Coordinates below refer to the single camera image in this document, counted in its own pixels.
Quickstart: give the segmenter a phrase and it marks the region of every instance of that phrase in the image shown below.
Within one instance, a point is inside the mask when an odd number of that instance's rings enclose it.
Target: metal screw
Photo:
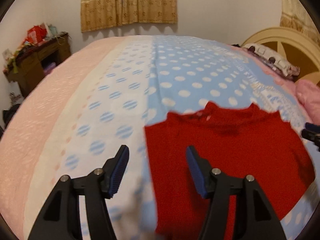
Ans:
[[[68,176],[68,175],[63,175],[63,176],[60,178],[60,180],[61,180],[62,182],[66,182],[68,179],[69,179],[69,176]]]
[[[211,171],[214,175],[219,175],[221,173],[221,170],[219,168],[214,168]]]
[[[100,174],[103,173],[103,169],[101,169],[101,168],[95,169],[95,170],[93,171],[93,173],[96,174],[96,175],[100,175]]]
[[[246,176],[247,181],[254,181],[254,176],[252,175],[247,175]]]

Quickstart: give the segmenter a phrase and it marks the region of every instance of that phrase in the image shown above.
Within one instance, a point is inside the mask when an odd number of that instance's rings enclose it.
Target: pink pillow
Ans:
[[[313,120],[320,125],[320,87],[309,80],[298,80],[296,97]]]

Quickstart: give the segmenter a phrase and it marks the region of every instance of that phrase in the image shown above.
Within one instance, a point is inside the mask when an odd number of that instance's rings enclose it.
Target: red bag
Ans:
[[[28,37],[32,40],[33,44],[38,44],[47,35],[47,30],[41,28],[39,25],[34,26],[28,30]]]

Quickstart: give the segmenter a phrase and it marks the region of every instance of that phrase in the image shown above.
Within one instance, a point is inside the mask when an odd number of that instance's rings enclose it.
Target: wooden headboard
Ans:
[[[300,32],[287,27],[272,27],[257,32],[243,44],[265,45],[300,67],[300,75],[295,79],[308,79],[320,86],[320,47]]]

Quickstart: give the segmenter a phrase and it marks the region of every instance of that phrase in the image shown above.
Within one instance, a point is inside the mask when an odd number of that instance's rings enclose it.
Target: red shirt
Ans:
[[[267,113],[255,104],[223,109],[209,102],[195,114],[168,113],[167,120],[145,127],[156,202],[157,233],[168,239],[196,240],[208,200],[197,194],[186,148],[195,146],[212,167],[229,176],[252,174],[277,216],[282,219],[315,179],[302,141],[279,112]],[[235,205],[229,206],[225,239],[231,239]]]

